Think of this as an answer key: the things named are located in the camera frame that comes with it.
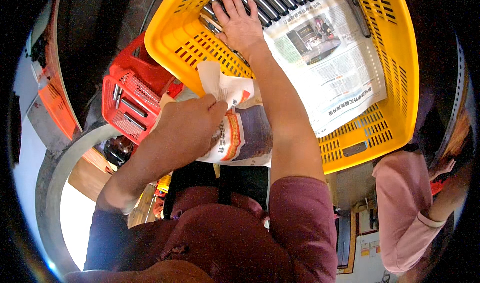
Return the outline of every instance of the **pink shirt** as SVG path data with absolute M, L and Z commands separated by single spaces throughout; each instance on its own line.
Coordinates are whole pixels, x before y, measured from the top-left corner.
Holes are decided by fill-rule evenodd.
M 398 151 L 382 158 L 372 176 L 376 179 L 381 260 L 391 273 L 406 272 L 445 224 L 420 213 L 433 202 L 427 164 L 422 154 Z
M 334 282 L 336 230 L 327 186 L 287 177 L 271 187 L 270 232 L 249 197 L 218 204 L 215 187 L 180 194 L 173 220 L 126 228 L 122 216 L 93 214 L 85 270 L 140 271 L 160 260 L 189 261 L 216 282 Z

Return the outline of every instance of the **maroon shirt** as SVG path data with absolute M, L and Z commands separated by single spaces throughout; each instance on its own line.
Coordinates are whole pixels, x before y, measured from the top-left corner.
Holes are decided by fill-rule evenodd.
M 286 177 L 270 190 L 266 215 L 232 193 L 218 204 L 215 187 L 177 194 L 172 220 L 128 229 L 123 215 L 93 214 L 85 270 L 141 271 L 161 260 L 191 262 L 216 282 L 334 282 L 335 223 L 330 194 L 313 178 Z

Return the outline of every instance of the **newspaper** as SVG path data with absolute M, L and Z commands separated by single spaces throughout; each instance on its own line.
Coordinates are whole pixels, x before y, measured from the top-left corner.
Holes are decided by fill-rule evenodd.
M 316 0 L 264 30 L 318 137 L 387 97 L 382 65 L 346 0 Z

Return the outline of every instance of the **woman in pink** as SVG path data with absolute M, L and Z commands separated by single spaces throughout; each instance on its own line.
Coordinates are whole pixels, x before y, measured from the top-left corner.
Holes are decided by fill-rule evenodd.
M 469 176 L 465 169 L 432 200 L 430 182 L 445 170 L 429 174 L 419 151 L 398 151 L 374 167 L 381 259 L 393 274 L 413 268 L 424 256 L 448 216 L 464 201 Z

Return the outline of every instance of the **yellow plastic basket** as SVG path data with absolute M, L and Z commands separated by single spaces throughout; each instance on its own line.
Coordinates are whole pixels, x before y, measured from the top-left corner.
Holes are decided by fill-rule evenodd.
M 218 61 L 228 76 L 254 74 L 198 20 L 209 0 L 164 0 L 145 34 L 150 56 L 203 96 L 197 64 Z M 419 66 L 405 0 L 359 0 L 385 75 L 387 99 L 319 138 L 326 174 L 375 159 L 405 145 L 417 118 Z

